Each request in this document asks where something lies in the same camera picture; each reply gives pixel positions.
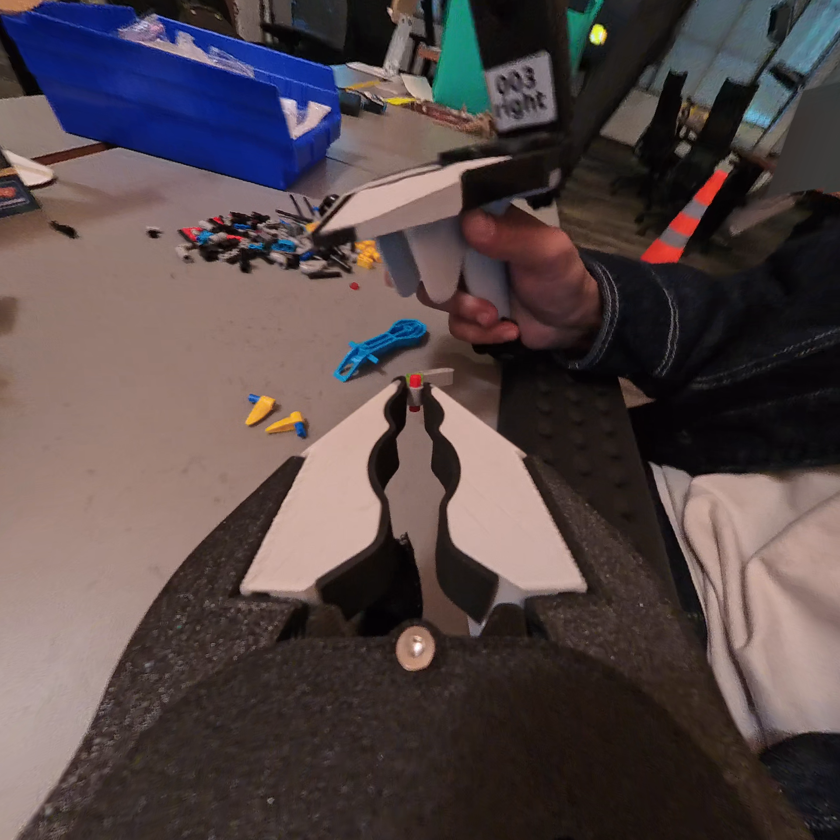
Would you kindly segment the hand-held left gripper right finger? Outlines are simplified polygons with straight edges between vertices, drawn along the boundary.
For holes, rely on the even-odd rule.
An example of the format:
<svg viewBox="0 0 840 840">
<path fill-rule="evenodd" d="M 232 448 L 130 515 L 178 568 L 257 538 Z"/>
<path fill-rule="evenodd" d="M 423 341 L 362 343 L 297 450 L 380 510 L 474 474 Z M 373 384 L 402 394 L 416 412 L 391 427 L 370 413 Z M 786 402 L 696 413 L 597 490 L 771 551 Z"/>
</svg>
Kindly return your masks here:
<svg viewBox="0 0 840 840">
<path fill-rule="evenodd" d="M 587 583 L 526 454 L 435 385 L 424 387 L 438 509 L 437 582 L 479 636 L 498 605 L 584 594 Z"/>
</svg>

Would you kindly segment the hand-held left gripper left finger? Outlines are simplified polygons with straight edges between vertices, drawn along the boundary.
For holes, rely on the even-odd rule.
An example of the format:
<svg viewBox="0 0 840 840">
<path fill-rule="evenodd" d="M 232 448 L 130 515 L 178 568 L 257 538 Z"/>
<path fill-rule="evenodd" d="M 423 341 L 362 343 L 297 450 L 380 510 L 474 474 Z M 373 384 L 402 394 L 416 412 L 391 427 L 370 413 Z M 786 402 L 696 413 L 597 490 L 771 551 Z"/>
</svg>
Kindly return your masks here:
<svg viewBox="0 0 840 840">
<path fill-rule="evenodd" d="M 400 466 L 407 386 L 394 380 L 339 425 L 289 458 L 294 477 L 239 586 L 337 606 L 345 618 L 422 616 L 411 543 L 398 538 L 385 490 Z"/>
</svg>

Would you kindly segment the pile of small building bricks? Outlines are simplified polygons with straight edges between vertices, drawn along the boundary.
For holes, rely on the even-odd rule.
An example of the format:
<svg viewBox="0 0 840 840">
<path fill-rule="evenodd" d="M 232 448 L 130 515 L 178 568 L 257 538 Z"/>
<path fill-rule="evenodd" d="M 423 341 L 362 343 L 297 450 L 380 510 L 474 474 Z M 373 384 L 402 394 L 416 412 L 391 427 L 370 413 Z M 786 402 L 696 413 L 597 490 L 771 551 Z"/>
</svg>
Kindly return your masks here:
<svg viewBox="0 0 840 840">
<path fill-rule="evenodd" d="M 350 276 L 355 270 L 383 266 L 380 250 L 371 239 L 349 245 L 316 245 L 312 235 L 322 217 L 338 201 L 330 193 L 319 203 L 308 196 L 289 193 L 290 209 L 273 214 L 229 212 L 207 217 L 182 227 L 175 246 L 180 261 L 200 259 L 237 267 L 248 274 L 258 262 L 282 270 L 295 270 L 311 280 Z"/>
</svg>

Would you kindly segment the grey beam with red pin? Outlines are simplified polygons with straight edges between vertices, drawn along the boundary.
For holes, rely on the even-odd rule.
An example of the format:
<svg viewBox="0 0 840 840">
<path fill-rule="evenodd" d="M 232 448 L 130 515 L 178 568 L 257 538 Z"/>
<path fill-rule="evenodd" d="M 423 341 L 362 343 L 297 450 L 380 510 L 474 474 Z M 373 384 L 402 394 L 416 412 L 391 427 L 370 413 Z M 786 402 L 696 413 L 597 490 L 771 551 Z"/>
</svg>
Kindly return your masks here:
<svg viewBox="0 0 840 840">
<path fill-rule="evenodd" d="M 405 376 L 407 389 L 406 406 L 410 413 L 418 413 L 424 400 L 424 388 L 428 386 L 448 387 L 454 382 L 455 372 L 450 367 L 420 371 Z"/>
</svg>

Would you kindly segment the light blue brick separator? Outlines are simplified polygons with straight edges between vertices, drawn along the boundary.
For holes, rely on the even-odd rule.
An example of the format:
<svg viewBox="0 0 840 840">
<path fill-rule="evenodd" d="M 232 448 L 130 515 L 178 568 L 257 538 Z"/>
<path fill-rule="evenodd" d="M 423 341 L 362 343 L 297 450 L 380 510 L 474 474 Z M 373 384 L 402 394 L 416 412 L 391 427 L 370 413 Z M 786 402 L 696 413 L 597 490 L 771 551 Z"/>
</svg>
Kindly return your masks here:
<svg viewBox="0 0 840 840">
<path fill-rule="evenodd" d="M 344 355 L 333 375 L 340 382 L 354 378 L 365 364 L 379 364 L 382 359 L 397 351 L 412 349 L 420 345 L 427 335 L 427 325 L 416 319 L 398 319 L 386 331 L 361 342 L 349 342 L 349 351 Z"/>
</svg>

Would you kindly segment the person's right forearm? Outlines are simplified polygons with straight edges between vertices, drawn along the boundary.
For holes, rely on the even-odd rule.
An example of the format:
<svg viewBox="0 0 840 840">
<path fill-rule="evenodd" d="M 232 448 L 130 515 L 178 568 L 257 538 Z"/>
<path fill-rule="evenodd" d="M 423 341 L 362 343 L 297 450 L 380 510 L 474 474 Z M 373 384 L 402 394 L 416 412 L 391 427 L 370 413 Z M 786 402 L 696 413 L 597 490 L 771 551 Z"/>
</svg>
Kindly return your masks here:
<svg viewBox="0 0 840 840">
<path fill-rule="evenodd" d="M 584 249 L 603 322 L 572 370 L 617 376 L 642 457 L 693 475 L 838 466 L 838 217 L 729 276 Z"/>
</svg>

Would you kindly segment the grey desk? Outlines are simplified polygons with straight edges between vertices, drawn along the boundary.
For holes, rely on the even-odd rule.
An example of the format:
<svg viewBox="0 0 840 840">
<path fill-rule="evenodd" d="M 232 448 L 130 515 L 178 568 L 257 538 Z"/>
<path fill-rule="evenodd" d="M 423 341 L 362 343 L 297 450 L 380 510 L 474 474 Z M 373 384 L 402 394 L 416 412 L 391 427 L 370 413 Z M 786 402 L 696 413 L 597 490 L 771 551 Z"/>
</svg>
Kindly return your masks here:
<svg viewBox="0 0 840 840">
<path fill-rule="evenodd" d="M 56 173 L 42 213 L 2 221 L 2 838 L 58 781 L 175 570 L 308 445 L 247 427 L 249 393 L 301 412 L 313 441 L 391 378 L 452 366 L 454 399 L 497 420 L 498 366 L 381 269 L 352 290 L 179 260 L 179 228 L 291 209 L 283 192 L 122 148 L 67 159 L 70 142 L 42 99 L 2 101 L 2 143 Z M 398 319 L 424 341 L 335 378 L 349 342 Z"/>
</svg>

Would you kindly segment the person's right hand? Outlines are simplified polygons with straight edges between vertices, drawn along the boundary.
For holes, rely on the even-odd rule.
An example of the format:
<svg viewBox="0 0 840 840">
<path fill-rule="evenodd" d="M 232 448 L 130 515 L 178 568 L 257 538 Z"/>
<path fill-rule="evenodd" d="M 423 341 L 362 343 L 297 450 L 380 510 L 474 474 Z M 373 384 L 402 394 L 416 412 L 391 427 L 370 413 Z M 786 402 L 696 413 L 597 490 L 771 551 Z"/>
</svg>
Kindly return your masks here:
<svg viewBox="0 0 840 840">
<path fill-rule="evenodd" d="M 601 292 L 568 235 L 514 206 L 500 216 L 475 210 L 463 216 L 467 244 L 507 264 L 510 318 L 487 300 L 458 290 L 443 303 L 424 287 L 423 305 L 447 312 L 449 331 L 473 345 L 520 341 L 530 350 L 585 354 L 602 328 Z"/>
</svg>

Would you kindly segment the clear plastic bags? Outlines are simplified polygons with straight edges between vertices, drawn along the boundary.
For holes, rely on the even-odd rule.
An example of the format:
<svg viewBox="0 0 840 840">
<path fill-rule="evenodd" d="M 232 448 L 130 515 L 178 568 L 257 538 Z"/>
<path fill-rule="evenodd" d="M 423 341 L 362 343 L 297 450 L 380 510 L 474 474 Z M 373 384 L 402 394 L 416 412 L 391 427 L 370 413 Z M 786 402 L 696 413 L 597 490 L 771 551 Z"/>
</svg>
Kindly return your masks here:
<svg viewBox="0 0 840 840">
<path fill-rule="evenodd" d="M 166 34 L 163 19 L 157 14 L 146 14 L 136 22 L 121 27 L 117 35 L 122 40 L 158 49 L 167 54 L 195 61 L 199 64 L 214 67 L 239 77 L 251 80 L 268 81 L 258 76 L 255 68 L 231 56 L 215 45 L 203 49 L 196 44 L 192 35 L 184 30 L 175 33 L 175 39 L 170 40 Z M 293 140 L 313 130 L 331 112 L 331 107 L 313 100 L 301 104 L 294 98 L 278 96 L 283 111 L 287 129 Z"/>
</svg>

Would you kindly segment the black office chair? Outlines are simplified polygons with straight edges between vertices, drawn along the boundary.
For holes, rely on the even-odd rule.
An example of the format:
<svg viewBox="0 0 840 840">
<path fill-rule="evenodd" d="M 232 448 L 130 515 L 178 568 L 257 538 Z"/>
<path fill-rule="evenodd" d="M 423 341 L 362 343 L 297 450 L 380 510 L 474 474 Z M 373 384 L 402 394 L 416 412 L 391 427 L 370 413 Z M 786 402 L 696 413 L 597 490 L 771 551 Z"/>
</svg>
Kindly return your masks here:
<svg viewBox="0 0 840 840">
<path fill-rule="evenodd" d="M 718 163 L 728 158 L 732 142 L 759 84 L 726 79 L 713 102 L 707 120 L 678 165 L 675 183 L 691 198 L 706 183 Z M 690 245 L 707 251 L 712 236 L 729 215 L 740 207 L 762 172 L 761 165 L 738 157 L 728 179 L 703 214 Z"/>
<path fill-rule="evenodd" d="M 654 116 L 636 144 L 635 156 L 644 170 L 638 187 L 638 194 L 644 199 L 644 205 L 643 210 L 634 219 L 636 224 L 643 221 L 646 212 L 652 206 L 656 185 L 677 145 L 678 120 L 683 110 L 682 93 L 687 77 L 687 71 L 668 72 Z"/>
</svg>

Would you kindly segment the orange traffic cone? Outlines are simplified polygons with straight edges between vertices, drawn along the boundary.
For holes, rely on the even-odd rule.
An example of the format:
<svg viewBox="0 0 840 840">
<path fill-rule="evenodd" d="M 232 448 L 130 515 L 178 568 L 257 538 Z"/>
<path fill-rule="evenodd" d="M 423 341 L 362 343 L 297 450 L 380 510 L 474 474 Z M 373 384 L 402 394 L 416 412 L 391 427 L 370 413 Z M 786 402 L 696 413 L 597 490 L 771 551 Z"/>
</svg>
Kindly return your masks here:
<svg viewBox="0 0 840 840">
<path fill-rule="evenodd" d="M 687 205 L 671 220 L 665 231 L 647 247 L 640 260 L 650 265 L 675 264 L 686 247 L 712 201 L 730 174 L 730 167 L 719 166 L 693 195 Z"/>
</svg>

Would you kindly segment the blue plastic bin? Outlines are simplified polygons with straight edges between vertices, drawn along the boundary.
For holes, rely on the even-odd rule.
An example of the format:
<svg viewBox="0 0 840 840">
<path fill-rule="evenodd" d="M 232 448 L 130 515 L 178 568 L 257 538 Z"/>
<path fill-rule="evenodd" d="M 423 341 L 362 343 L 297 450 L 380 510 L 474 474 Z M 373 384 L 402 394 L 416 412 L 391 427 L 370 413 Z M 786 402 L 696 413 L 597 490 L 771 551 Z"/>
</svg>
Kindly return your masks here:
<svg viewBox="0 0 840 840">
<path fill-rule="evenodd" d="M 2 22 L 61 127 L 80 137 L 277 190 L 339 138 L 340 96 L 329 66 L 162 18 L 170 40 L 184 30 L 268 81 L 239 77 L 118 37 L 139 18 L 130 6 L 44 2 Z M 332 110 L 293 140 L 279 95 Z"/>
</svg>

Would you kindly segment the white stand plate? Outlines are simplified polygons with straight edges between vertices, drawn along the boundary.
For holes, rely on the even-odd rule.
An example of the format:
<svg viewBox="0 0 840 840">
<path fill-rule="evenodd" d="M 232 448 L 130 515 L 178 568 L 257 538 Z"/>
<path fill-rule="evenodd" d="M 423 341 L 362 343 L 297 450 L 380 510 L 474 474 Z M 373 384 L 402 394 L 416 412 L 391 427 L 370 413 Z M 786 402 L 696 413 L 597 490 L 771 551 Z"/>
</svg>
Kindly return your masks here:
<svg viewBox="0 0 840 840">
<path fill-rule="evenodd" d="M 1 177 L 12 176 L 29 189 L 47 186 L 56 179 L 55 173 L 48 166 L 1 149 Z"/>
</svg>

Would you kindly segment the toy set box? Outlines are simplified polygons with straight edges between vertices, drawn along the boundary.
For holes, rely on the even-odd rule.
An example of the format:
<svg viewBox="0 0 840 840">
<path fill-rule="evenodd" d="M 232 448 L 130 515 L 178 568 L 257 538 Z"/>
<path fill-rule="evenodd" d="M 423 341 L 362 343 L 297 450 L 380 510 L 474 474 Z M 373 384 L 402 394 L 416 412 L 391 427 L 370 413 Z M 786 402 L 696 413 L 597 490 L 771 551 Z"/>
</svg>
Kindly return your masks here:
<svg viewBox="0 0 840 840">
<path fill-rule="evenodd" d="M 1 218 L 38 212 L 41 205 L 23 183 L 15 179 L 1 181 Z"/>
</svg>

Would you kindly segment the blue jeans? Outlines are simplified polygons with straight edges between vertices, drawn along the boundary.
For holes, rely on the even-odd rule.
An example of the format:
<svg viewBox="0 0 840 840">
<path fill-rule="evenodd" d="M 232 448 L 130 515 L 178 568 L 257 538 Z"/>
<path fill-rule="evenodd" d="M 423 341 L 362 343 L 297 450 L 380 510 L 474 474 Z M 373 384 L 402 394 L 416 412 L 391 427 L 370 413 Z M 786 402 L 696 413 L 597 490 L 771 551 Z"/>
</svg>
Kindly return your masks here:
<svg viewBox="0 0 840 840">
<path fill-rule="evenodd" d="M 838 839 L 839 734 L 797 734 L 759 757 L 814 839 Z"/>
</svg>

